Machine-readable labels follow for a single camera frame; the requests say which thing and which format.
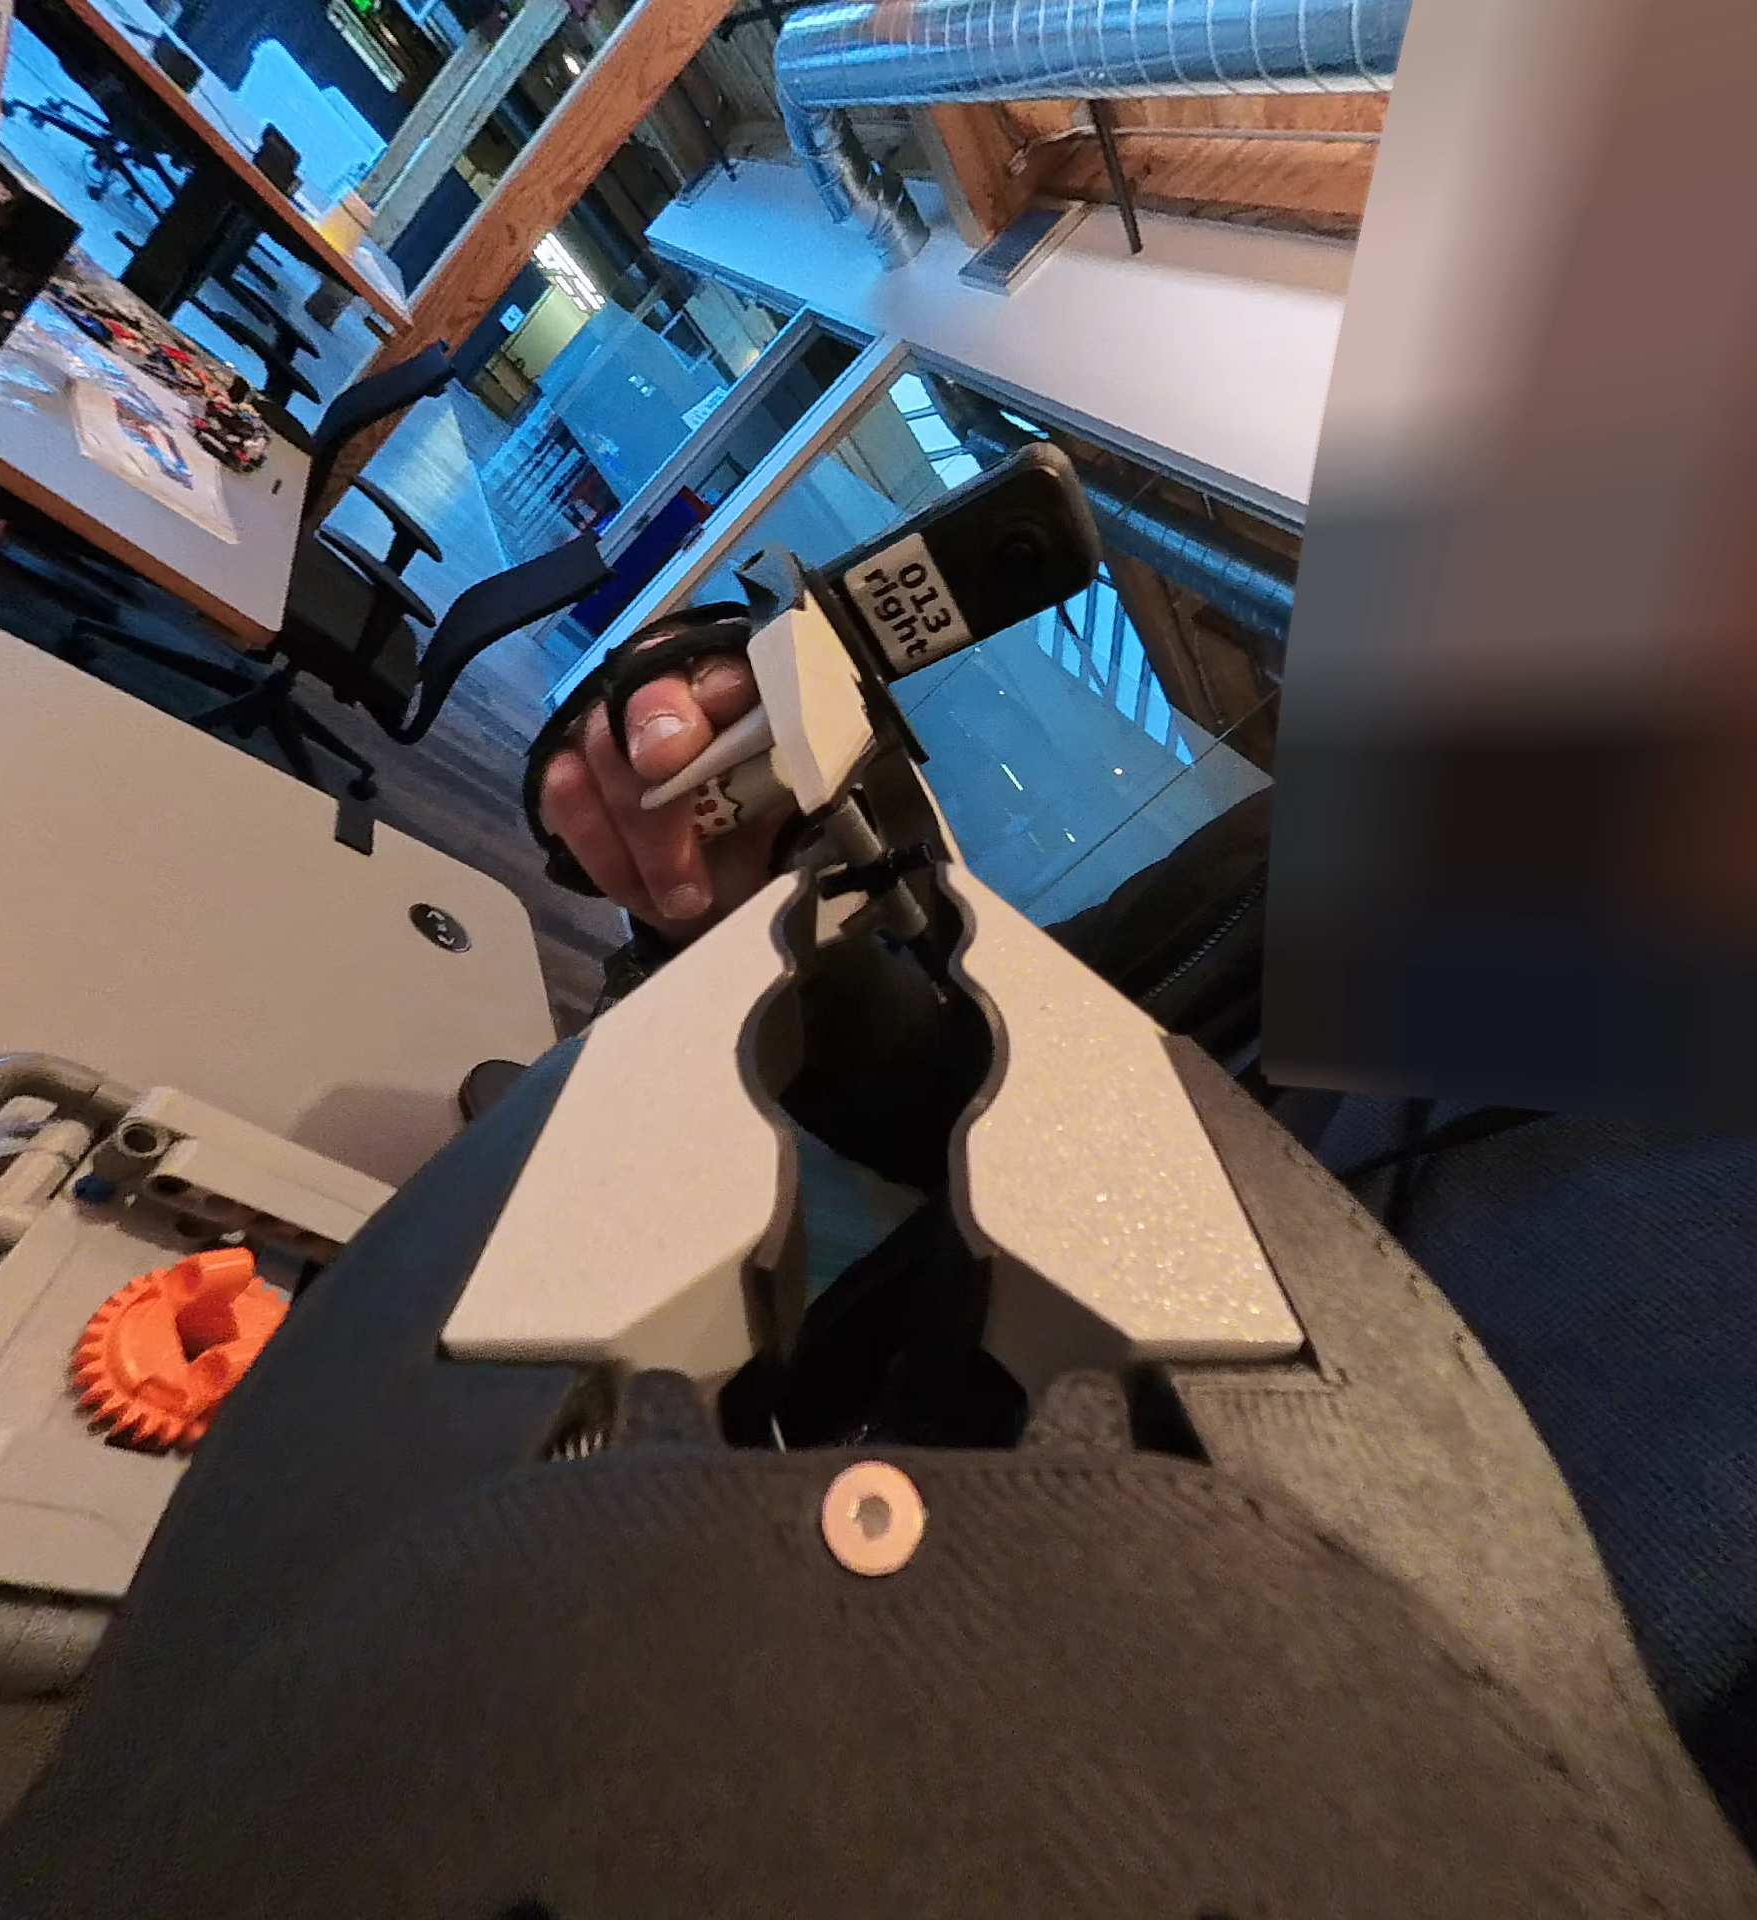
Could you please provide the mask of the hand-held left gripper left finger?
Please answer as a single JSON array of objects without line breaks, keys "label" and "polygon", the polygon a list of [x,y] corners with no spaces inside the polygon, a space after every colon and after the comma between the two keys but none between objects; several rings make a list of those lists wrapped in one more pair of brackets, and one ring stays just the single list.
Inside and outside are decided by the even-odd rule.
[{"label": "hand-held left gripper left finger", "polygon": [[817,921],[777,876],[594,1021],[444,1324],[459,1358],[717,1386],[806,1304],[788,997]]}]

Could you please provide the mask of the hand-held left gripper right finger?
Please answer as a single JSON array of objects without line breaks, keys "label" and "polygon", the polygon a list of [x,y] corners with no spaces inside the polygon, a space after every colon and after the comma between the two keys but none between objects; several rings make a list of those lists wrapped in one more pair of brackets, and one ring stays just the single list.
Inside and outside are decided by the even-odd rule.
[{"label": "hand-held left gripper right finger", "polygon": [[1162,1025],[959,865],[951,971],[986,1013],[986,1083],[951,1204],[987,1265],[986,1351],[1024,1391],[1138,1363],[1303,1350]]}]

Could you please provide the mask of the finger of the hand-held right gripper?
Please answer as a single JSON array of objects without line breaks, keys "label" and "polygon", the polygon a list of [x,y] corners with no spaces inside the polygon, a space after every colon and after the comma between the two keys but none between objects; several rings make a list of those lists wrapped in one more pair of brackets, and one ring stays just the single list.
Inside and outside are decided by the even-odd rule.
[{"label": "finger of the hand-held right gripper", "polygon": [[874,873],[885,844],[857,800],[886,714],[886,658],[842,609],[785,609],[754,626],[747,611],[663,623],[639,642],[639,680],[676,661],[743,653],[758,703],[670,780],[645,813],[681,807],[701,840],[793,806],[798,843],[819,871]]}]

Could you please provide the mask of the grey toy brick model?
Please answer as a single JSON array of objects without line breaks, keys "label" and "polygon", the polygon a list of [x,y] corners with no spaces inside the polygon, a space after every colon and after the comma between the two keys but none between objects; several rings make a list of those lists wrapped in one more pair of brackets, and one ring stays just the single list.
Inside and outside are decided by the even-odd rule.
[{"label": "grey toy brick model", "polygon": [[0,1821],[293,1285],[387,1197],[178,1089],[0,1055]]}]

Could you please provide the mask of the person's right hand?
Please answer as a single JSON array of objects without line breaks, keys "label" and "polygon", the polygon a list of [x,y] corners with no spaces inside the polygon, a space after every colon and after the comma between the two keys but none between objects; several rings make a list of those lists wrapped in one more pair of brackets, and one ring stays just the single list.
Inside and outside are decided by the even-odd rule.
[{"label": "person's right hand", "polygon": [[772,848],[793,815],[788,795],[754,821],[701,840],[689,799],[646,810],[717,732],[759,699],[749,663],[704,655],[638,687],[625,732],[596,699],[563,734],[538,784],[538,822],[630,921],[670,944],[695,941],[749,898],[774,868]]}]

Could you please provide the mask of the black office chair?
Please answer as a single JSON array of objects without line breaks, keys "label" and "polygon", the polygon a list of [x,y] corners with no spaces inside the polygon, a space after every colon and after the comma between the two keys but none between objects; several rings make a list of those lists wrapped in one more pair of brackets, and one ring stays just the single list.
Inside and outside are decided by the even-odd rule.
[{"label": "black office chair", "polygon": [[225,683],[237,696],[193,717],[200,732],[268,732],[288,772],[311,785],[318,785],[311,746],[345,762],[353,778],[342,788],[340,815],[353,821],[353,828],[340,828],[339,834],[361,849],[371,849],[374,766],[297,703],[298,679],[311,679],[340,706],[363,709],[390,741],[412,743],[434,726],[467,663],[505,636],[590,597],[611,577],[598,541],[584,534],[546,556],[483,577],[437,616],[405,571],[415,556],[444,560],[442,545],[390,491],[366,474],[353,479],[393,529],[385,556],[323,532],[318,495],[340,453],[367,429],[405,413],[424,396],[438,396],[453,376],[447,342],[431,342],[398,366],[363,376],[325,408],[311,437],[307,538],[291,565],[281,626],[270,647],[273,665],[251,683],[227,676]]}]

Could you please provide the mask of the person's blue trousers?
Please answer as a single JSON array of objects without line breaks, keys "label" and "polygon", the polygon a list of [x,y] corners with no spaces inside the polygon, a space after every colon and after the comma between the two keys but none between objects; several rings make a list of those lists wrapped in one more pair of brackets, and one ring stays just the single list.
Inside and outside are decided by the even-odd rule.
[{"label": "person's blue trousers", "polygon": [[1757,1138],[1544,1117],[1350,1184],[1531,1413],[1757,1859]]}]

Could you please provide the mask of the wooden desk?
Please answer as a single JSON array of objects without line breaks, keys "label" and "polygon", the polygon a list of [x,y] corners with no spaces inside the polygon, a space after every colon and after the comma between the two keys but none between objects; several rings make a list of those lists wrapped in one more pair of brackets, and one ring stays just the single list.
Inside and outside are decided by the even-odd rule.
[{"label": "wooden desk", "polygon": [[233,473],[192,413],[34,300],[0,347],[0,491],[257,648],[281,623],[311,464],[273,437]]}]

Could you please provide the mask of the silver ventilation duct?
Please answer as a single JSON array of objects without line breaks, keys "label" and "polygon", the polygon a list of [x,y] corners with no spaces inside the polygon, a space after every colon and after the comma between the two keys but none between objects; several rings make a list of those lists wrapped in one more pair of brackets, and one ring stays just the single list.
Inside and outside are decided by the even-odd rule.
[{"label": "silver ventilation duct", "polygon": [[774,41],[792,131],[825,112],[1386,93],[1410,3],[806,5]]}]

